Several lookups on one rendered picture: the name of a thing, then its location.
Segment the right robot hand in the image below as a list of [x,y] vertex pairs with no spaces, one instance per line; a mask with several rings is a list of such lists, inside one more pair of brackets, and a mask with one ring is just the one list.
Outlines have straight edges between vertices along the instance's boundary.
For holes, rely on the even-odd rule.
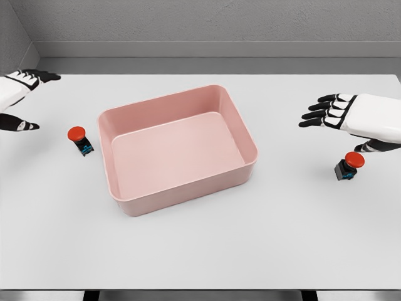
[[299,127],[327,127],[366,138],[355,152],[401,149],[401,99],[339,93],[320,97],[308,110]]

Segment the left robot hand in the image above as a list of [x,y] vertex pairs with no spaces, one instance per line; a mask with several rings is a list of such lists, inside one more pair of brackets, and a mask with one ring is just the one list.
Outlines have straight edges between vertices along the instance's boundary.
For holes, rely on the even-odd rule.
[[22,101],[40,85],[60,79],[61,76],[57,73],[37,69],[16,70],[0,76],[0,130],[10,132],[38,130],[40,128],[38,124],[6,114],[4,111]]

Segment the pink plastic basket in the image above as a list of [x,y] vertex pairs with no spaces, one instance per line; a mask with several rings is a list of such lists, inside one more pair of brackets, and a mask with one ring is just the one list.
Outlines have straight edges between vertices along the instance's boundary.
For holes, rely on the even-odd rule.
[[243,184],[258,158],[219,85],[110,108],[97,124],[110,195],[128,216]]

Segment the red button industrial switch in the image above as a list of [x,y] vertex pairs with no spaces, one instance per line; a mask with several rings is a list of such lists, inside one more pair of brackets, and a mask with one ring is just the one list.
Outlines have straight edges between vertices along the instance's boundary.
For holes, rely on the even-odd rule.
[[68,139],[71,140],[78,148],[83,156],[94,151],[90,141],[86,138],[86,131],[81,126],[72,127],[67,133]]
[[348,152],[345,157],[336,164],[334,170],[338,181],[351,180],[358,169],[365,164],[365,158],[358,152]]

